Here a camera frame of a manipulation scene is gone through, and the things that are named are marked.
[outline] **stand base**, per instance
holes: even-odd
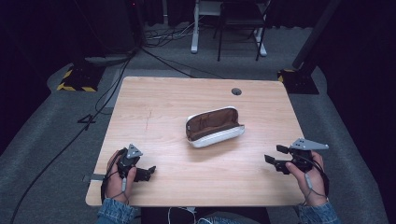
[[[280,70],[277,79],[283,83],[288,94],[319,94],[312,77],[302,76],[298,71]]]
[[[86,66],[78,68],[71,66],[64,74],[58,91],[98,91],[98,84],[105,72],[105,67]]]

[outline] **gray carpet floor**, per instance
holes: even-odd
[[[276,80],[278,70],[292,68],[311,29],[267,30],[264,45],[268,56],[260,57],[257,62],[254,44],[237,42],[224,44],[221,61],[217,62],[218,40],[212,38],[213,32],[210,27],[201,29],[197,54],[190,52],[191,35],[163,47],[145,49],[177,62],[168,61],[198,78]],[[0,157],[0,223],[9,223],[24,191],[84,127],[77,121],[94,114],[103,105],[106,91],[120,71],[120,65],[108,67],[98,92],[56,91],[69,66],[66,64],[49,78],[51,95]],[[161,76],[159,71],[169,73],[172,68],[140,50],[124,75],[139,76],[142,71],[148,74],[150,70],[154,76]],[[316,69],[312,77],[320,94],[291,94],[290,101],[305,138],[330,146],[330,150],[321,152],[331,180],[330,201],[344,223],[388,223],[377,184],[326,94],[325,76]],[[111,114],[112,109],[105,107],[103,113]],[[99,208],[85,204],[88,184],[83,182],[83,177],[93,172],[110,118],[111,115],[100,114],[88,131],[77,137],[48,167],[25,195],[14,223],[95,222]],[[268,207],[267,210],[273,224],[298,222],[291,206]]]

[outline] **human hand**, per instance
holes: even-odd
[[[109,169],[111,162],[117,156],[116,151],[107,163],[107,170]],[[121,203],[128,203],[129,198],[132,195],[132,183],[134,183],[134,177],[136,176],[136,167],[131,168],[126,178],[126,188],[122,193],[122,179],[120,178],[117,162],[120,160],[120,156],[116,158],[111,170],[109,172],[108,184],[106,189],[107,198],[112,198]]]
[[[323,169],[323,159],[317,152],[312,151],[312,159]],[[318,206],[327,202],[323,179],[320,175],[320,171],[315,166],[312,167],[312,170],[307,172],[312,183],[312,189],[308,187],[305,179],[305,173],[297,168],[297,166],[288,161],[286,162],[286,167],[289,169],[291,174],[296,177],[300,190],[305,196],[306,205]]]

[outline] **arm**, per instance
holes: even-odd
[[[110,163],[117,156],[117,151],[107,163],[107,169]],[[136,167],[133,167],[126,178],[126,190],[122,192],[122,179],[117,170],[117,158],[111,167],[108,185],[106,189],[106,198],[98,212],[96,224],[113,224],[113,223],[131,223],[134,219],[135,209],[128,205],[128,199],[132,195],[132,183],[136,175]]]
[[[323,168],[323,159],[317,152],[312,152],[313,160]],[[299,218],[302,223],[341,223],[334,209],[325,196],[324,184],[320,172],[313,167],[308,171],[309,181],[305,173],[293,163],[287,162],[286,167],[297,179],[301,192],[305,197],[305,203],[299,204]]]

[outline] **person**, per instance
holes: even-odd
[[[117,156],[117,152],[109,160],[107,169],[110,168],[110,162]],[[312,151],[312,156],[313,160],[323,168],[322,157],[315,151]],[[111,167],[111,174],[117,173],[116,163],[118,159],[116,159],[116,162]],[[298,215],[301,223],[341,223],[331,203],[325,196],[324,183],[319,170],[313,167],[312,170],[308,171],[306,174],[309,176],[309,181],[307,181],[305,173],[293,163],[287,162],[286,167],[297,179],[300,190],[305,197],[305,202],[298,204]],[[121,192],[122,180],[120,176],[110,175],[106,189],[106,198],[98,212],[97,224],[127,224],[132,222],[136,214],[136,209],[129,206],[128,203],[132,195],[132,184],[135,175],[136,168],[134,167],[128,173],[126,190],[124,192]],[[205,217],[198,220],[198,224],[206,223],[237,224],[238,222],[224,217]]]

